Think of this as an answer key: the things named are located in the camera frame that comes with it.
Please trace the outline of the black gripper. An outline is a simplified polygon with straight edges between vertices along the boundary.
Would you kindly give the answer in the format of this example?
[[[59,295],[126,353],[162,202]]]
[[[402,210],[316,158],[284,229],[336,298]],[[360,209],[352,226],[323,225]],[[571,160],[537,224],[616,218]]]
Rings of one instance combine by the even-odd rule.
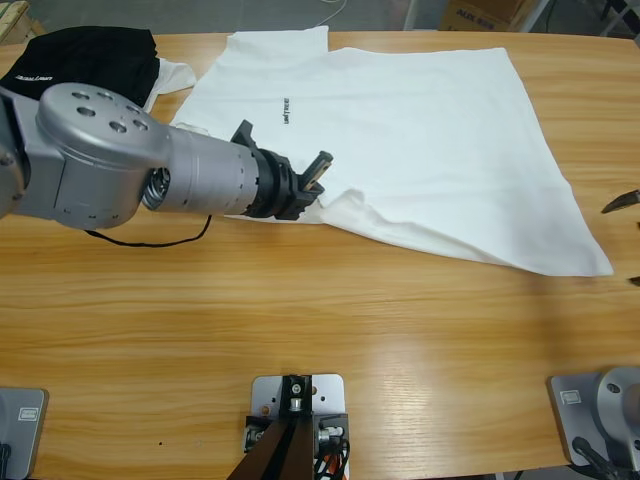
[[[325,188],[318,182],[332,165],[333,156],[320,151],[315,160],[298,175],[286,157],[269,150],[251,150],[256,160],[256,195],[244,212],[251,218],[297,221]]]

